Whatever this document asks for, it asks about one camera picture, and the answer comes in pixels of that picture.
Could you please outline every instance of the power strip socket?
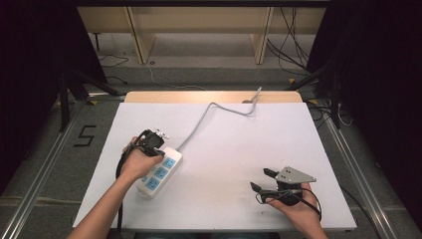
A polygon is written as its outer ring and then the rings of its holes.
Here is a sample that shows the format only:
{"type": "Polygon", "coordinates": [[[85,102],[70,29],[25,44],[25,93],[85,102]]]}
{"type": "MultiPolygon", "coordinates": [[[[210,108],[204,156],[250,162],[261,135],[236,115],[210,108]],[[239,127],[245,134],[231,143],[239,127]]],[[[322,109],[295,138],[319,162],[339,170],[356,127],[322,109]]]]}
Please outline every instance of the power strip socket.
{"type": "Polygon", "coordinates": [[[145,199],[155,197],[182,162],[182,154],[173,148],[166,147],[164,152],[162,161],[135,183],[140,196],[145,199]]]}

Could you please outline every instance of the hand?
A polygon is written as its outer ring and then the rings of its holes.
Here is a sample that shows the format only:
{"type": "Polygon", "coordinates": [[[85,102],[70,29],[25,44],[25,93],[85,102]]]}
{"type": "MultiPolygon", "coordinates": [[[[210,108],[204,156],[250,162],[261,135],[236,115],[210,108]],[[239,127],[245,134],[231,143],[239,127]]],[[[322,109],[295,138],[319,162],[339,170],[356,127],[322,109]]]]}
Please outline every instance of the hand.
{"type": "Polygon", "coordinates": [[[151,168],[162,161],[163,156],[147,156],[139,148],[135,148],[131,151],[126,162],[121,167],[120,176],[125,175],[136,181],[139,178],[145,176],[151,168]]]}
{"type": "MultiPolygon", "coordinates": [[[[309,183],[302,183],[301,187],[311,190],[309,183]]],[[[317,200],[310,192],[303,190],[303,199],[317,207],[317,200]]],[[[317,213],[306,204],[299,202],[294,206],[288,206],[279,200],[274,200],[274,198],[267,198],[267,203],[283,212],[292,225],[307,238],[326,238],[317,213]]]]}

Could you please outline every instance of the forearm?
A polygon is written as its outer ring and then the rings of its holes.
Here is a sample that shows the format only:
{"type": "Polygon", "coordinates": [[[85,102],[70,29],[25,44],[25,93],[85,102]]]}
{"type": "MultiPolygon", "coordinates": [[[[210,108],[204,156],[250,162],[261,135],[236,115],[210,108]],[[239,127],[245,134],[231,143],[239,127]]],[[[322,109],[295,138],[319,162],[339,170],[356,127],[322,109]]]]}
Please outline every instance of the forearm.
{"type": "Polygon", "coordinates": [[[122,175],[97,202],[68,238],[106,238],[112,221],[134,179],[122,175]]]}

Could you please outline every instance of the gray floor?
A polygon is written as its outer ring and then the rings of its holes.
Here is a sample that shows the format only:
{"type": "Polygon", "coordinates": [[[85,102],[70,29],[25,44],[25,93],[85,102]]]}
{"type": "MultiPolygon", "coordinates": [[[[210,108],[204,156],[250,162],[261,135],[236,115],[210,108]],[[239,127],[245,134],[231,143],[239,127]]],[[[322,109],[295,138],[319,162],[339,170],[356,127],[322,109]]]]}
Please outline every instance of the gray floor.
{"type": "MultiPolygon", "coordinates": [[[[272,36],[280,43],[283,38],[272,36]]],[[[313,36],[302,36],[301,44],[311,48],[313,36]]],[[[128,61],[118,67],[104,67],[109,77],[119,77],[128,82],[124,85],[116,78],[109,84],[119,91],[169,91],[178,90],[157,83],[177,86],[194,85],[207,90],[250,90],[262,86],[263,90],[278,91],[289,85],[289,79],[300,79],[280,69],[277,58],[267,51],[263,65],[254,62],[252,46],[246,35],[159,35],[148,61],[150,69],[136,61],[130,37],[122,34],[100,34],[99,56],[114,54],[127,57],[128,61]]],[[[292,44],[286,51],[294,56],[292,44]]],[[[112,66],[122,59],[107,57],[105,66],[112,66]]],[[[284,68],[297,71],[295,66],[283,64],[284,68]]],[[[313,85],[300,89],[302,97],[313,96],[313,85]]],[[[91,93],[101,91],[87,86],[91,93]]],[[[64,238],[72,230],[73,220],[90,183],[109,128],[121,101],[98,99],[94,104],[82,106],[73,130],[67,138],[58,161],[53,167],[40,196],[22,228],[19,238],[64,238]],[[89,147],[74,147],[86,139],[78,138],[84,125],[86,134],[95,138],[89,147]]],[[[316,121],[319,126],[322,120],[316,121]]],[[[60,108],[52,107],[42,133],[34,139],[32,150],[15,173],[6,191],[0,197],[0,230],[7,225],[20,200],[37,176],[39,168],[48,156],[60,128],[60,108]]],[[[397,238],[422,238],[390,184],[378,167],[364,138],[355,125],[341,128],[350,149],[362,168],[370,188],[388,216],[397,238]]],[[[362,197],[349,172],[349,168],[332,137],[328,124],[318,129],[319,136],[330,160],[338,183],[348,189],[361,203],[362,197]]],[[[356,203],[345,195],[358,227],[350,232],[328,232],[330,238],[376,238],[373,228],[356,203]]],[[[297,232],[280,232],[282,238],[303,238],[297,232]]],[[[132,233],[124,233],[131,238],[132,233]]]]}

